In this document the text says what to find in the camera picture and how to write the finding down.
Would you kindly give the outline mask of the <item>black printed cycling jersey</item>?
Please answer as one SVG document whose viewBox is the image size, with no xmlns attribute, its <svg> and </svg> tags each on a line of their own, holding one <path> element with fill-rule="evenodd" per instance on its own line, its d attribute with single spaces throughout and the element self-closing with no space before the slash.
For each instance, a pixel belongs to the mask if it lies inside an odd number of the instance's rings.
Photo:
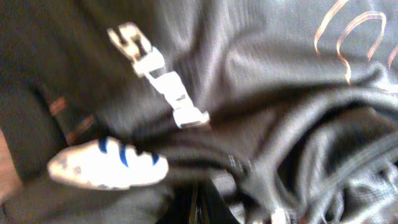
<svg viewBox="0 0 398 224">
<path fill-rule="evenodd" d="M 2 223 L 158 223 L 212 182 L 239 223 L 397 222 L 396 1 L 2 1 Z M 86 190 L 95 141 L 163 181 Z"/>
</svg>

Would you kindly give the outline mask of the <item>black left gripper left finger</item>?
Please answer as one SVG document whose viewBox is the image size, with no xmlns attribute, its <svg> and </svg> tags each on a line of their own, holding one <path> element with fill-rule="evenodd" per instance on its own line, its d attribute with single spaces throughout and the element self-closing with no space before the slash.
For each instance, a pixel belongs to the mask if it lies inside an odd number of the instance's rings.
<svg viewBox="0 0 398 224">
<path fill-rule="evenodd" d="M 179 187 L 175 198 L 158 224 L 189 224 L 195 222 L 197 209 L 198 184 Z"/>
</svg>

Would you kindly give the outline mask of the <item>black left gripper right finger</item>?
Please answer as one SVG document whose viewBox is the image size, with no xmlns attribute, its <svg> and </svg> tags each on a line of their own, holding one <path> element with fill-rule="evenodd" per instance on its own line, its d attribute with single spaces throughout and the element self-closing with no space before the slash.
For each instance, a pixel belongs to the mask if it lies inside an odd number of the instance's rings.
<svg viewBox="0 0 398 224">
<path fill-rule="evenodd" d="M 212 182 L 205 182 L 200 185 L 200 223 L 239 223 Z"/>
</svg>

